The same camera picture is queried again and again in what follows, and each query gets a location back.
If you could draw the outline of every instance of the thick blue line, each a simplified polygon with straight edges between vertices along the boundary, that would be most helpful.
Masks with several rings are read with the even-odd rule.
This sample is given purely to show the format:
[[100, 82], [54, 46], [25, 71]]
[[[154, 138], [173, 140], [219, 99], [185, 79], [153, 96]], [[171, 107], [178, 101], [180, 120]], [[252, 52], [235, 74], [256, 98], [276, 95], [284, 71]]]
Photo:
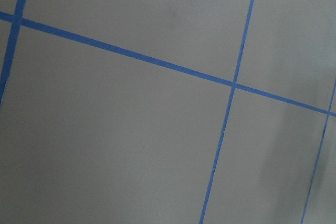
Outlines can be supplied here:
[[[13, 19], [13, 15], [0, 12], [0, 19], [4, 20], [4, 21], [11, 22], [11, 20]], [[55, 27], [51, 27], [51, 26], [47, 26], [47, 25], [44, 25], [44, 24], [41, 24], [41, 23], [37, 23], [37, 22], [31, 21], [29, 19], [24, 19], [23, 18], [21, 25], [25, 26], [25, 27], [28, 27], [28, 28], [31, 28], [31, 29], [34, 29], [34, 30], [42, 31], [42, 32], [53, 34], [53, 35], [56, 35], [56, 36], [59, 36], [59, 37], [62, 37], [62, 38], [66, 38], [66, 39], [74, 40], [74, 41], [77, 41], [77, 42], [80, 42], [80, 43], [84, 43], [84, 44], [87, 44], [87, 45], [92, 45], [93, 42], [96, 41], [98, 44], [103, 44], [105, 46], [105, 48], [101, 47], [99, 45], [93, 45], [93, 46], [101, 48], [101, 49], [105, 49], [105, 50], [108, 50], [108, 51], [116, 52], [118, 54], [120, 54], [120, 52], [118, 50], [121, 50], [121, 52], [123, 52], [123, 50], [126, 50], [126, 49], [119, 48], [119, 47], [116, 47], [116, 46], [113, 46], [113, 45], [110, 45], [110, 44], [107, 44], [107, 43], [103, 43], [101, 41], [97, 41], [97, 40], [90, 39], [90, 38], [87, 38], [87, 37], [84, 37], [84, 36], [81, 36], [81, 35], [77, 35], [77, 34], [74, 34], [74, 33], [68, 32], [68, 31], [64, 31], [64, 30], [61, 30], [61, 29], [58, 29], [58, 28], [55, 28]], [[107, 48], [108, 46], [114, 47], [114, 49], [110, 50], [110, 49]], [[129, 53], [130, 55], [127, 55], [129, 57], [132, 57], [131, 54], [143, 56], [144, 58], [148, 57], [148, 56], [145, 56], [145, 55], [141, 55], [137, 52], [132, 52], [132, 51], [129, 51], [129, 50], [126, 50], [126, 51], [130, 52]], [[155, 58], [152, 58], [152, 57], [148, 57], [148, 58], [150, 60], [145, 60], [146, 62], [156, 64], [156, 62], [158, 61], [158, 62], [162, 63], [160, 66], [165, 64], [166, 65], [165, 67], [176, 70], [176, 71], [179, 71], [179, 68], [185, 69], [185, 71], [181, 71], [181, 72], [190, 74], [187, 71], [188, 68], [184, 68], [184, 67], [181, 67], [181, 66], [178, 66], [178, 65], [166, 62], [166, 61], [158, 60], [158, 59], [155, 59]], [[211, 76], [211, 75], [208, 75], [208, 74], [203, 74], [204, 76], [201, 76], [200, 75], [201, 73], [199, 73], [195, 70], [192, 70], [192, 69], [189, 69], [189, 71], [194, 73], [194, 74], [192, 74], [193, 76], [196, 76], [196, 77], [199, 77], [199, 78], [202, 78], [202, 79], [206, 79], [206, 80], [209, 80], [209, 81], [214, 81], [214, 82], [217, 82], [217, 83], [221, 83], [221, 84], [224, 84], [226, 86], [230, 86], [230, 87], [232, 86], [231, 81], [228, 81], [228, 80], [225, 80], [225, 79], [222, 79], [222, 78], [218, 78], [218, 77], [215, 77], [215, 76]], [[323, 113], [323, 114], [328, 114], [327, 110], [320, 109], [318, 107], [311, 106], [311, 105], [308, 105], [308, 104], [305, 104], [305, 103], [302, 103], [302, 102], [298, 102], [298, 101], [295, 101], [295, 100], [291, 100], [291, 99], [288, 99], [288, 98], [284, 98], [284, 97], [281, 97], [281, 96], [276, 95], [276, 94], [272, 94], [272, 93], [265, 92], [265, 91], [262, 91], [262, 90], [254, 89], [254, 88], [251, 88], [251, 87], [239, 84], [239, 83], [236, 83], [235, 88], [236, 89], [241, 89], [241, 90], [244, 90], [244, 91], [247, 91], [247, 92], [251, 92], [251, 93], [254, 93], [254, 94], [262, 95], [264, 97], [269, 97], [269, 98], [272, 98], [272, 99], [275, 99], [275, 100], [278, 100], [278, 101], [282, 101], [282, 102], [285, 102], [285, 103], [300, 106], [302, 108], [306, 108], [306, 109], [309, 109], [309, 110], [314, 110], [314, 111], [317, 111], [317, 112], [320, 112], [320, 113]], [[329, 115], [336, 117], [336, 113], [333, 113], [333, 112], [330, 112]]]
[[[15, 6], [15, 12], [12, 20], [11, 31], [9, 33], [6, 54], [4, 58], [4, 63], [2, 66], [2, 72], [0, 76], [0, 106], [2, 104], [3, 95], [6, 88], [6, 83], [11, 72], [11, 66], [13, 63], [13, 57], [16, 47], [17, 38], [20, 32], [20, 25], [22, 21], [23, 10], [25, 8], [26, 0], [17, 0]], [[4, 13], [2, 13], [4, 18], [9, 18]]]
[[138, 60], [142, 60], [142, 61], [146, 61], [146, 62], [155, 64], [155, 65], [158, 65], [158, 66], [161, 66], [161, 67], [176, 70], [178, 72], [190, 74], [192, 76], [196, 76], [196, 77], [199, 77], [199, 78], [202, 78], [202, 79], [205, 79], [205, 80], [217, 82], [217, 83], [224, 84], [224, 85], [227, 85], [227, 86], [232, 85], [231, 81], [227, 81], [227, 80], [215, 77], [215, 76], [211, 76], [209, 74], [200, 73], [200, 72], [197, 72], [193, 69], [185, 68], [185, 67], [182, 67], [182, 66], [164, 61], [164, 60], [159, 60], [159, 59], [156, 59], [156, 58], [153, 58], [153, 57], [150, 57], [150, 56], [142, 55], [142, 54], [134, 52], [134, 51], [130, 51], [130, 50], [127, 50], [127, 49], [124, 49], [124, 48], [121, 48], [121, 47], [117, 47], [117, 46], [114, 46], [114, 45], [111, 45], [111, 44], [108, 44], [108, 43], [105, 43], [105, 42], [101, 42], [101, 41], [98, 41], [98, 40], [95, 40], [95, 39], [91, 39], [91, 38], [88, 38], [88, 37], [85, 37], [85, 36], [82, 36], [82, 35], [77, 35], [77, 34], [69, 32], [69, 31], [64, 31], [64, 30], [61, 30], [61, 29], [58, 29], [58, 28], [55, 28], [55, 27], [51, 27], [51, 26], [47, 26], [47, 25], [44, 25], [44, 24], [41, 24], [41, 23], [37, 23], [37, 22], [31, 21], [31, 20], [28, 20], [28, 19], [23, 19], [22, 20], [22, 25], [26, 26], [26, 27], [29, 27], [29, 28], [32, 28], [32, 29], [35, 29], [35, 30], [38, 30], [38, 31], [43, 31], [45, 33], [60, 36], [62, 38], [67, 38], [67, 39], [70, 39], [70, 40], [74, 40], [74, 41], [77, 41], [77, 42], [80, 42], [80, 43], [83, 43], [83, 44], [86, 44], [86, 45], [89, 45], [89, 46], [101, 48], [101, 49], [104, 49], [104, 50], [107, 50], [107, 51], [110, 51], [110, 52], [115, 52], [115, 53], [120, 54], [120, 55], [128, 56], [128, 57], [131, 57], [131, 58], [134, 58], [134, 59], [138, 59]]
[[239, 69], [240, 69], [240, 65], [241, 65], [241, 62], [242, 62], [241, 60], [243, 58], [244, 46], [245, 46], [245, 42], [246, 42], [248, 26], [249, 26], [250, 19], [251, 19], [253, 4], [254, 4], [254, 0], [250, 0], [248, 12], [247, 12], [247, 17], [246, 17], [246, 21], [245, 21], [243, 37], [241, 39], [241, 44], [240, 44], [240, 50], [239, 50], [235, 75], [234, 75], [233, 83], [232, 83], [232, 86], [231, 86], [229, 100], [227, 102], [227, 107], [226, 107], [226, 112], [225, 112], [224, 121], [223, 121], [223, 125], [222, 125], [222, 130], [220, 132], [220, 137], [219, 137], [219, 141], [218, 141], [218, 146], [217, 146], [217, 150], [216, 150], [214, 164], [213, 164], [213, 167], [211, 169], [210, 179], [209, 179], [209, 183], [208, 183], [206, 194], [205, 194], [205, 199], [204, 199], [204, 203], [203, 203], [201, 217], [199, 219], [200, 220], [199, 224], [203, 224], [203, 221], [204, 221], [204, 217], [205, 217], [205, 213], [206, 213], [206, 209], [207, 209], [207, 206], [208, 206], [209, 197], [210, 197], [210, 193], [211, 193], [211, 188], [212, 188], [212, 184], [213, 184], [213, 181], [214, 181], [214, 176], [215, 176], [215, 172], [216, 172], [218, 158], [219, 158], [219, 154], [221, 152], [221, 148], [222, 148], [222, 145], [223, 145], [226, 125], [227, 125], [227, 121], [228, 121], [228, 118], [229, 118], [230, 109], [231, 109], [231, 105], [232, 105], [232, 101], [233, 101], [233, 97], [234, 97], [234, 93], [235, 93], [236, 83], [237, 83], [237, 79], [238, 79], [238, 75], [239, 75]]
[[12, 22], [13, 21], [13, 15], [0, 11], [0, 19], [2, 19], [4, 21]]
[[[330, 99], [330, 103], [329, 103], [329, 108], [328, 108], [328, 112], [329, 113], [331, 111], [332, 101], [333, 101], [333, 98], [334, 98], [334, 95], [335, 95], [335, 89], [336, 89], [336, 80], [335, 80], [334, 88], [332, 90], [331, 99]], [[315, 179], [316, 171], [317, 171], [318, 164], [319, 164], [320, 154], [321, 154], [321, 150], [322, 150], [322, 146], [323, 146], [323, 142], [324, 142], [324, 136], [326, 134], [326, 129], [327, 129], [327, 125], [328, 125], [328, 119], [329, 119], [329, 114], [327, 114], [327, 116], [325, 117], [326, 121], [324, 123], [323, 132], [322, 132], [322, 136], [321, 136], [321, 142], [320, 142], [319, 150], [317, 152], [317, 156], [316, 156], [316, 160], [315, 160], [315, 165], [314, 165], [313, 173], [311, 175], [309, 190], [308, 190], [308, 193], [307, 193], [305, 207], [303, 209], [303, 213], [302, 213], [300, 224], [303, 224], [303, 221], [304, 221], [304, 218], [305, 218], [305, 215], [306, 215], [308, 201], [309, 201], [309, 197], [310, 197], [310, 193], [311, 193], [311, 188], [312, 188], [312, 185], [313, 185], [313, 182], [314, 182], [314, 179]]]

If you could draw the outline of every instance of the floor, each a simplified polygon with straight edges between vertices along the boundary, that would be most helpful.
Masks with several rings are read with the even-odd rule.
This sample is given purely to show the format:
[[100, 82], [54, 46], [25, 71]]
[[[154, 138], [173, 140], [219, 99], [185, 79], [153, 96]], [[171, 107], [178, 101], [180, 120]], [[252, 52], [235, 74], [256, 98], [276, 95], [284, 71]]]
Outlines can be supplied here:
[[335, 223], [335, 13], [0, 0], [0, 222]]

